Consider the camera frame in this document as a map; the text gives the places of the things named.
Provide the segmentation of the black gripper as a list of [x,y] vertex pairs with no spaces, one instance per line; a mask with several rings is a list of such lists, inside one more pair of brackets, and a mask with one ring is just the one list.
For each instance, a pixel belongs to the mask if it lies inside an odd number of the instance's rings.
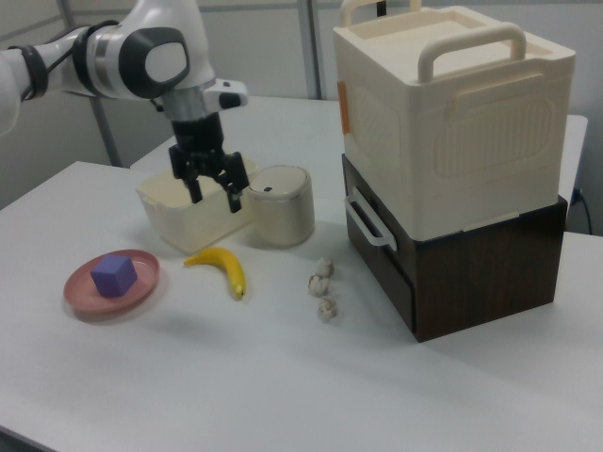
[[243,190],[249,185],[248,175],[240,153],[224,153],[223,132],[218,114],[210,114],[195,121],[173,121],[171,123],[176,144],[169,148],[171,169],[175,179],[181,180],[193,203],[203,199],[198,183],[198,171],[191,156],[203,161],[219,163],[214,180],[227,195],[230,212],[241,210]]

